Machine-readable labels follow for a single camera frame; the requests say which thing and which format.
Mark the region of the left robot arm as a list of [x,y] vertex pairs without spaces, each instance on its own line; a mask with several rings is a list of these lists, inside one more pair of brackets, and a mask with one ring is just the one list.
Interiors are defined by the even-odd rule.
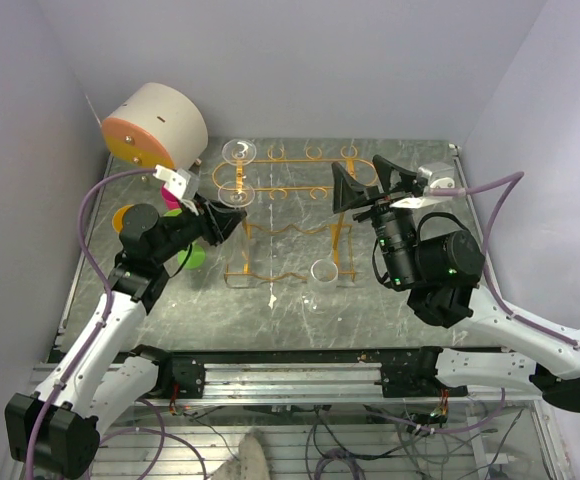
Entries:
[[78,479],[122,413],[147,394],[162,397],[172,389],[172,360],[164,350],[139,346],[117,371],[109,367],[170,280],[166,262],[198,239],[222,244],[246,216],[243,208],[202,196],[176,216],[163,216],[150,204],[124,213],[122,249],[90,320],[34,392],[15,394],[5,407],[13,459],[28,470]]

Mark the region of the clear wine glass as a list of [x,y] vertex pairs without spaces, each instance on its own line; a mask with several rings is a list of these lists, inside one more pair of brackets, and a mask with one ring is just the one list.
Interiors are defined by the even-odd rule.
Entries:
[[226,255],[224,279],[231,287],[244,287],[249,275],[250,233],[247,208],[255,199],[254,188],[244,180],[230,180],[218,190],[218,199],[231,213],[240,213],[242,218],[230,236],[229,252]]
[[233,166],[245,166],[256,159],[257,148],[253,142],[246,139],[232,139],[222,148],[222,158]]
[[338,277],[338,266],[331,259],[319,259],[311,265],[307,282],[309,293],[306,298],[310,312],[322,313],[329,308]]

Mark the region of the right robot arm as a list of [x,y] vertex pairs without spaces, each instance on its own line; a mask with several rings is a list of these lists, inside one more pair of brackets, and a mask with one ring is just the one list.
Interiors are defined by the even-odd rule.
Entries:
[[408,307],[425,324],[474,331],[502,347],[476,353],[427,348],[410,373],[412,387],[425,396],[441,388],[512,389],[580,413],[580,330],[505,303],[486,267],[488,242],[476,240],[455,215],[432,211],[413,218],[418,209],[479,190],[457,187],[454,168],[444,163],[410,171],[376,155],[372,164],[375,185],[332,165],[333,211],[352,211],[354,221],[371,223],[371,256],[386,267],[376,273],[378,283],[407,292]]

